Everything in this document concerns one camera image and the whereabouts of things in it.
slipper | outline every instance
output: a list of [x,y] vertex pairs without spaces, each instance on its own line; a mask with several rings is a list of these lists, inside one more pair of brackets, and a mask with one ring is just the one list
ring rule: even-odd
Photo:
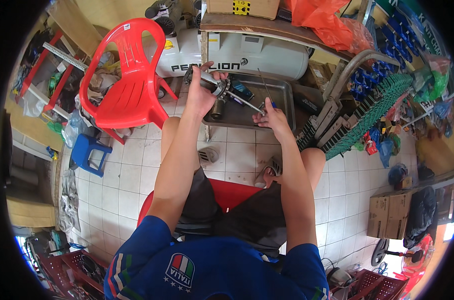
[[275,173],[275,176],[279,176],[280,174],[282,174],[282,164],[279,163],[279,161],[282,161],[282,160],[279,160],[277,159],[276,157],[272,156],[269,161],[266,163],[266,165],[263,167],[262,171],[260,171],[259,175],[257,175],[257,177],[255,178],[255,182],[254,182],[254,185],[258,188],[264,188],[267,183],[265,182],[265,180],[263,179],[263,175],[265,173],[265,169],[267,167],[270,167],[273,172]]
[[211,147],[202,148],[197,151],[199,153],[199,162],[201,167],[211,165],[219,159],[219,153]]

dark shorts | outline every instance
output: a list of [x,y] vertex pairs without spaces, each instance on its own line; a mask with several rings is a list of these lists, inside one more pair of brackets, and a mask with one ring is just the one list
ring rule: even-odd
[[209,179],[200,168],[194,174],[175,232],[186,237],[234,236],[265,255],[277,257],[280,246],[287,240],[280,188],[274,181],[268,189],[258,191],[223,213]]

sticker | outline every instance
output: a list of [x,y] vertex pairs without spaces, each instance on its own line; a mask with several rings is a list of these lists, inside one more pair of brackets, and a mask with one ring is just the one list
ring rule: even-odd
[[250,2],[248,1],[233,1],[232,13],[234,15],[249,15]]
[[322,73],[320,73],[320,71],[318,69],[313,69],[313,70],[314,70],[315,75],[317,75],[317,77],[323,78]]
[[171,48],[174,48],[174,44],[172,44],[172,42],[170,40],[166,40],[166,44],[164,46],[164,49],[165,50],[169,50]]

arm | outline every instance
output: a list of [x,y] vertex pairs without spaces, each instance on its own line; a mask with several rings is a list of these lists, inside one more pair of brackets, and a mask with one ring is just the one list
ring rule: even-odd
[[[208,69],[214,64],[210,61],[201,68]],[[216,79],[225,79],[228,73],[214,72]],[[198,162],[197,136],[202,118],[210,111],[216,96],[200,86],[200,69],[194,66],[192,83],[179,128],[167,151],[157,174],[154,197],[147,216],[156,216],[170,229],[174,229],[182,214],[185,200],[189,195]]]
[[317,245],[315,233],[314,196],[307,171],[305,171],[295,137],[290,131],[284,113],[272,107],[269,98],[265,99],[267,114],[254,116],[260,127],[273,129],[282,146],[282,189],[281,201],[287,227],[287,252],[297,245],[309,243]]

italia logo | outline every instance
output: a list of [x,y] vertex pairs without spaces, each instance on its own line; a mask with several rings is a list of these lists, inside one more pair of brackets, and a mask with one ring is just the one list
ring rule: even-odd
[[170,263],[166,270],[166,275],[186,288],[192,287],[195,266],[190,258],[182,253],[174,253],[170,257]]

